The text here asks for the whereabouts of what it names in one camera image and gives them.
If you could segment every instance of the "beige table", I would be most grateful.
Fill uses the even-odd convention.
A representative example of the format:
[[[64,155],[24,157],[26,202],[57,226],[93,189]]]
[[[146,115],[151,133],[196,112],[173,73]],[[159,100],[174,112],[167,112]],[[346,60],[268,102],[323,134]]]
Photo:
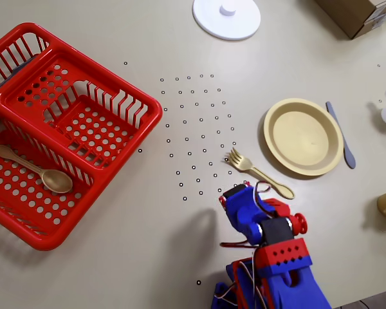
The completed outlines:
[[[257,5],[259,31],[224,42],[196,25],[192,1],[0,1],[0,37],[36,22],[168,109],[58,249],[34,251],[0,226],[0,308],[209,308],[225,265],[251,254],[218,246],[243,239],[218,189],[255,181],[224,163],[233,142],[294,189],[291,207],[308,220],[313,272],[333,306],[386,291],[386,221],[375,206],[386,191],[377,115],[386,105],[386,25],[348,41],[312,1]],[[333,103],[355,170],[340,162],[301,180],[270,163],[257,128],[288,97]]]

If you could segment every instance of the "blue knife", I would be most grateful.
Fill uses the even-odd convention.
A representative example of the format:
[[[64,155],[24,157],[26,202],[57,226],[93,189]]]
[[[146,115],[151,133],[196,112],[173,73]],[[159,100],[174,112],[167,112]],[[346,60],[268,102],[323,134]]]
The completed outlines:
[[[332,103],[326,102],[326,108],[327,108],[327,111],[329,112],[329,114],[332,115],[332,117],[336,120],[337,124],[340,127],[339,121],[337,121],[337,118],[336,118],[335,111],[333,110]],[[346,139],[345,139],[343,132],[342,132],[342,136],[343,136],[344,154],[345,154],[346,164],[351,169],[354,169],[356,167],[356,160],[354,159],[354,156],[353,156],[352,152],[350,151],[349,146],[347,146],[347,142],[346,142]]]

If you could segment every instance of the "fork handle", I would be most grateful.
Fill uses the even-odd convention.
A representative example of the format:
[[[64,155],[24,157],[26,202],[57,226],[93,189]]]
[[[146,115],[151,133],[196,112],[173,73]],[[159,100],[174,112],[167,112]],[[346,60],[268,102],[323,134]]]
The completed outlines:
[[[252,167],[252,171],[254,171],[256,174],[258,174],[260,177],[265,179],[268,183],[271,184],[271,186],[284,198],[287,198],[288,200],[292,200],[295,198],[295,193],[285,185],[282,185],[281,183],[275,182],[273,179],[271,179],[268,175],[264,174],[262,171],[260,171],[256,167]]]

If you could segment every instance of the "yellow plate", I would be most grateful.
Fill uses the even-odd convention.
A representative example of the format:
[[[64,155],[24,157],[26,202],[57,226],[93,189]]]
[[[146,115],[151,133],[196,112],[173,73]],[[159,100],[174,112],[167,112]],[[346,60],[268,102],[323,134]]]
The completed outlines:
[[[325,174],[343,155],[338,124],[326,110],[302,98],[289,98],[270,108],[264,138],[281,164],[302,175]]]

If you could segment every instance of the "red plastic basket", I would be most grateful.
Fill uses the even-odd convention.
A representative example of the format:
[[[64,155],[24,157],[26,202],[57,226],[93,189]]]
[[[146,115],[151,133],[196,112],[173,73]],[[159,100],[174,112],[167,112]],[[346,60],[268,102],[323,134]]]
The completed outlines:
[[[159,103],[40,26],[0,40],[0,144],[73,179],[55,194],[0,158],[0,224],[59,246],[162,116]]]

